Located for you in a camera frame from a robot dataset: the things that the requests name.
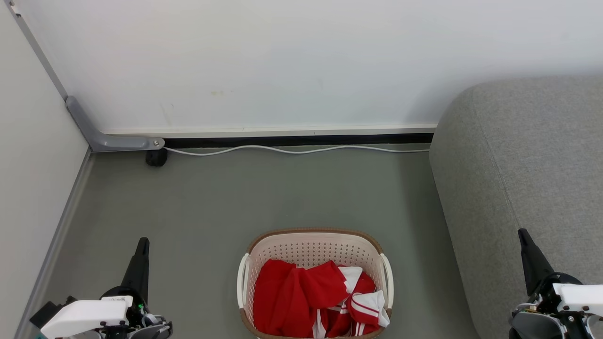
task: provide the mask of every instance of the gray fabric upholstery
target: gray fabric upholstery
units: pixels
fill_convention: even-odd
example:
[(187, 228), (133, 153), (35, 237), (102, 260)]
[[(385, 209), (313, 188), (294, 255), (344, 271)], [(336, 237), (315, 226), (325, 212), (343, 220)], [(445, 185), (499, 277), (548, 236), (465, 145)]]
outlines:
[(473, 87), (438, 124), (429, 157), (482, 339), (507, 339), (526, 299), (521, 227), (553, 269), (603, 284), (603, 78)]

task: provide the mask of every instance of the black baseboard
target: black baseboard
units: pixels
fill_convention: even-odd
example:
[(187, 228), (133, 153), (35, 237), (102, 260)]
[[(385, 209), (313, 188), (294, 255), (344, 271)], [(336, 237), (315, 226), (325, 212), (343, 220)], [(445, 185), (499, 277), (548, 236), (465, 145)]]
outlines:
[(385, 135), (321, 135), (321, 136), (266, 136), (255, 138), (190, 138), (165, 139), (169, 148), (230, 148), (243, 145), (260, 146), (320, 146), (366, 144), (429, 144), (433, 133)]

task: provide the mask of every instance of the white baseboard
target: white baseboard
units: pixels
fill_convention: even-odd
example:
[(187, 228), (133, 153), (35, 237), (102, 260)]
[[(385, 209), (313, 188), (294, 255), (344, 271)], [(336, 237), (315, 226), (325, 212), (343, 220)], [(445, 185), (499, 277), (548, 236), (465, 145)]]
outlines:
[(433, 133), (437, 124), (359, 125), (255, 128), (164, 128), (156, 130), (103, 130), (108, 135), (155, 138), (250, 138), (262, 136), (383, 135)]
[(86, 152), (86, 156), (84, 156), (84, 160), (82, 161), (82, 166), (77, 178), (75, 179), (74, 186), (71, 189), (71, 193), (69, 195), (69, 199), (67, 200), (67, 204), (65, 205), (65, 209), (63, 210), (61, 220), (58, 222), (57, 230), (52, 237), (46, 258), (42, 264), (42, 269), (40, 269), (40, 274), (38, 275), (36, 284), (31, 292), (30, 299), (27, 302), (23, 317), (21, 318), (19, 327), (14, 335), (14, 339), (37, 338), (40, 330), (30, 323), (30, 318), (46, 302), (57, 301), (46, 300), (44, 297), (48, 289), (48, 284), (50, 283), (50, 278), (52, 277), (52, 272), (54, 271), (54, 266), (57, 263), (60, 249), (63, 247), (63, 241), (67, 236), (67, 231), (69, 230), (69, 226), (71, 225), (71, 221), (75, 215), (77, 204), (80, 202), (81, 195), (84, 192), (84, 187), (88, 181), (90, 171), (92, 170), (94, 158), (91, 157), (90, 154), (91, 152), (89, 148)]

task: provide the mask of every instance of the laundry basket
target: laundry basket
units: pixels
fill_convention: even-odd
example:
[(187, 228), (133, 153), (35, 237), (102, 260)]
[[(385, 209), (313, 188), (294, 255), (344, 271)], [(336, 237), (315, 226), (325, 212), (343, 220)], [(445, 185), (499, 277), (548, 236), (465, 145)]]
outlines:
[[(394, 278), (381, 246), (370, 235), (342, 229), (283, 229), (268, 232), (256, 239), (241, 259), (236, 280), (237, 302), (245, 327), (257, 338), (284, 339), (259, 332), (253, 324), (253, 294), (260, 269), (269, 259), (280, 259), (311, 268), (333, 260), (337, 265), (360, 266), (382, 290), (385, 307), (391, 317), (394, 303)], [(384, 328), (358, 337), (375, 338)]]

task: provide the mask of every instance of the metal bracket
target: metal bracket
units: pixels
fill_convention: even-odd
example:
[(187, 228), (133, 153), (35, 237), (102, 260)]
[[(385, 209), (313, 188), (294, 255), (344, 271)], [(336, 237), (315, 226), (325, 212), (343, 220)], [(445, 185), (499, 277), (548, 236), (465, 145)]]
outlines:
[(14, 4), (14, 1), (9, 1), (8, 5), (12, 8), (14, 15), (16, 15), (17, 17), (21, 17), (21, 10), (19, 9), (19, 7), (17, 7), (17, 5)]
[(162, 138), (106, 135), (94, 127), (75, 97), (68, 96), (65, 103), (67, 110), (71, 113), (77, 127), (88, 141), (93, 152), (160, 150), (165, 145)]

